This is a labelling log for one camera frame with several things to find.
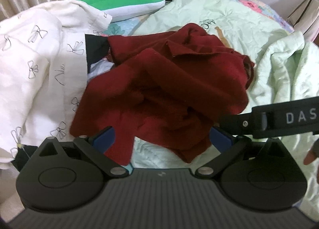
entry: crumpled red fabric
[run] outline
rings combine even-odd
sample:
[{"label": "crumpled red fabric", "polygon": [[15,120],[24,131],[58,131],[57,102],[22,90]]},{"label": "crumpled red fabric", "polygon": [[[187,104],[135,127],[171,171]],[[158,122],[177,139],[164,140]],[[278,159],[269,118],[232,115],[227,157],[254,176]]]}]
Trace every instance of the crumpled red fabric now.
[{"label": "crumpled red fabric", "polygon": [[92,136],[113,126],[105,155],[120,165],[129,164],[135,136],[190,163],[211,145],[213,124],[248,104],[254,64],[196,24],[108,41],[118,66],[90,81],[70,133]]}]

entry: white letter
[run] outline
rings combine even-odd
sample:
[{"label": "white letter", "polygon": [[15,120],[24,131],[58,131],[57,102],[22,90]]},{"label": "white letter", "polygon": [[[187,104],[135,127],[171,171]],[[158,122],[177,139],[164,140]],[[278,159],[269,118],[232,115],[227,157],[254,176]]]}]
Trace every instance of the white letter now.
[{"label": "white letter", "polygon": [[304,114],[302,111],[300,111],[300,115],[299,115],[299,120],[298,120],[298,122],[300,122],[302,119],[305,120],[305,121],[307,121],[307,119],[306,119],[306,117],[305,117],[305,114]]},{"label": "white letter", "polygon": [[293,123],[293,113],[287,113],[286,118],[287,118],[287,124]]},{"label": "white letter", "polygon": [[312,115],[310,117],[311,120],[315,120],[317,118],[317,114],[315,113],[315,111],[316,111],[315,108],[310,109],[310,115]]}]

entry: light green quilt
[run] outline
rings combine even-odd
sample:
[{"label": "light green quilt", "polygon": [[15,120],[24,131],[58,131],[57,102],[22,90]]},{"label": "light green quilt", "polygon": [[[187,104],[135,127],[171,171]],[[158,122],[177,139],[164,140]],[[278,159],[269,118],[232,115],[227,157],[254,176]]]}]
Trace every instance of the light green quilt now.
[{"label": "light green quilt", "polygon": [[[249,104],[244,113],[266,105],[319,96],[319,49],[305,43],[302,33],[287,32],[275,21],[230,0],[173,0],[151,15],[133,35],[178,30],[187,23],[202,26],[217,35],[219,27],[229,44],[256,63],[255,80],[248,89]],[[318,162],[302,161],[316,137],[311,133],[283,137],[282,141],[308,179],[308,192],[301,210],[319,220],[319,190],[315,182]],[[190,165],[167,149],[136,139],[132,164],[151,168],[197,168],[216,156],[211,147]]]}]

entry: pink flower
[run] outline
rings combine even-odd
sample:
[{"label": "pink flower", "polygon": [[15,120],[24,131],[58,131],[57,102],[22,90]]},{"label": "pink flower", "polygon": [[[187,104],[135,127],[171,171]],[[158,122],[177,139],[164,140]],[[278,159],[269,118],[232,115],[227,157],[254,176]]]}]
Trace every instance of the pink flower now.
[{"label": "pink flower", "polygon": [[250,7],[253,11],[256,11],[257,13],[262,13],[263,11],[258,7],[257,4],[255,4],[252,1],[249,0],[239,0],[239,2],[241,2],[243,5],[245,5],[246,7]]}]

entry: ribbed black surface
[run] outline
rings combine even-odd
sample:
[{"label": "ribbed black surface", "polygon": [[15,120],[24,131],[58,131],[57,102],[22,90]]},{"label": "ribbed black surface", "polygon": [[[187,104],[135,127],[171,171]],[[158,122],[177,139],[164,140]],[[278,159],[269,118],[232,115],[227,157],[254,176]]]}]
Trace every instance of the ribbed black surface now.
[{"label": "ribbed black surface", "polygon": [[189,170],[135,169],[110,181],[101,195],[77,210],[43,214],[25,210],[13,229],[310,229],[298,209],[262,214],[228,201],[214,182]]}]

